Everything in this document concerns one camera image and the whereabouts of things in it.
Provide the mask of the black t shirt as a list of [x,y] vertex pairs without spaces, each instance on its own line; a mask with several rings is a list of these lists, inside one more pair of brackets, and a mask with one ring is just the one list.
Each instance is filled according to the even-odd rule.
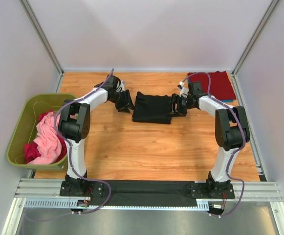
[[171,97],[164,95],[146,95],[137,92],[135,98],[135,111],[132,115],[133,122],[171,124]]

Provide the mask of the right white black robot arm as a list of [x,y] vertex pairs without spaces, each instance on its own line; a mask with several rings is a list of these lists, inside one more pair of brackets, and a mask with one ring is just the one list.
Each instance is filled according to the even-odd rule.
[[189,109],[207,112],[215,119],[215,139],[218,153],[215,165],[204,183],[191,183],[189,189],[196,198],[234,198],[231,170],[239,152],[250,141],[250,130],[245,108],[228,105],[208,92],[200,82],[181,81],[179,94],[172,94],[169,117],[184,117]]

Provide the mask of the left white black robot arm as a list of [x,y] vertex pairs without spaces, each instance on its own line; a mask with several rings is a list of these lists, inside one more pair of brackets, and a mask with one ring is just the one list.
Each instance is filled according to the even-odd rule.
[[125,89],[125,82],[112,74],[84,96],[65,100],[59,109],[60,119],[54,126],[66,143],[68,157],[68,169],[60,189],[61,196],[85,196],[89,191],[92,180],[87,179],[84,151],[90,131],[90,113],[107,101],[114,103],[119,112],[129,113],[135,110],[130,91]]

